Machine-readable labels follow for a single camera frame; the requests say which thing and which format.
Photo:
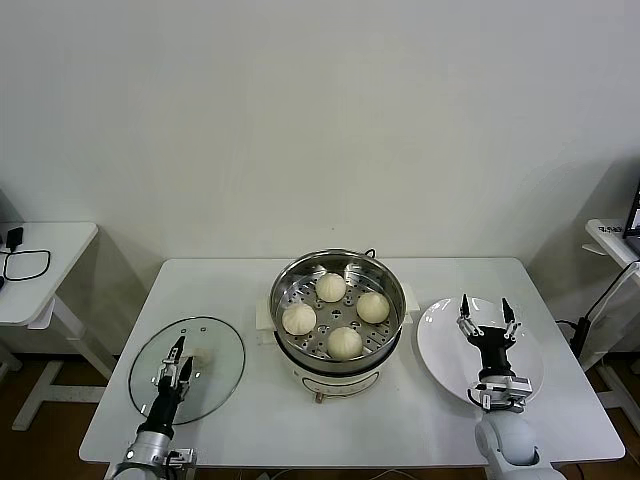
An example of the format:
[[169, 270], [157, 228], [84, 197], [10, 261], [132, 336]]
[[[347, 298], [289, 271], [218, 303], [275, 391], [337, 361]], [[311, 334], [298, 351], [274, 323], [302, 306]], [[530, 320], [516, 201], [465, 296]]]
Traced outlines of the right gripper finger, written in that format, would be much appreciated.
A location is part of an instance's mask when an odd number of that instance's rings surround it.
[[514, 310], [511, 308], [506, 298], [501, 299], [502, 313], [505, 323], [504, 337], [510, 341], [516, 340], [516, 332], [518, 331], [521, 323], [516, 320]]
[[469, 301], [466, 294], [464, 294], [462, 297], [459, 316], [456, 323], [460, 331], [468, 340], [470, 340], [472, 337], [481, 336], [481, 330], [471, 319]]

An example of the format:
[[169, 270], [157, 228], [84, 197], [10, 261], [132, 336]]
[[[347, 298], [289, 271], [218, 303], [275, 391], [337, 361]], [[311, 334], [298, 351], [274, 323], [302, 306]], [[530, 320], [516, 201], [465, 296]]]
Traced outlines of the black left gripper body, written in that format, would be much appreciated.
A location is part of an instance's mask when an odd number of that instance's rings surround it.
[[147, 419], [138, 426], [138, 433], [153, 432], [165, 436], [173, 436], [173, 422], [178, 406], [183, 402], [189, 389], [188, 381], [179, 381], [171, 386], [171, 379], [163, 377], [158, 384], [156, 396]]

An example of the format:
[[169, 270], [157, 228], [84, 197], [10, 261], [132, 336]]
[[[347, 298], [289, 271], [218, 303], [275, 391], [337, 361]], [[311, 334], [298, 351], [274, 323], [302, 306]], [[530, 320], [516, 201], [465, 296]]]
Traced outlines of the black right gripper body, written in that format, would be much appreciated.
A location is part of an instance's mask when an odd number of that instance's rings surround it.
[[507, 351], [515, 344], [515, 340], [505, 328], [479, 327], [477, 335], [470, 335], [467, 341], [476, 347], [481, 356], [482, 369], [479, 379], [489, 376], [514, 376]]

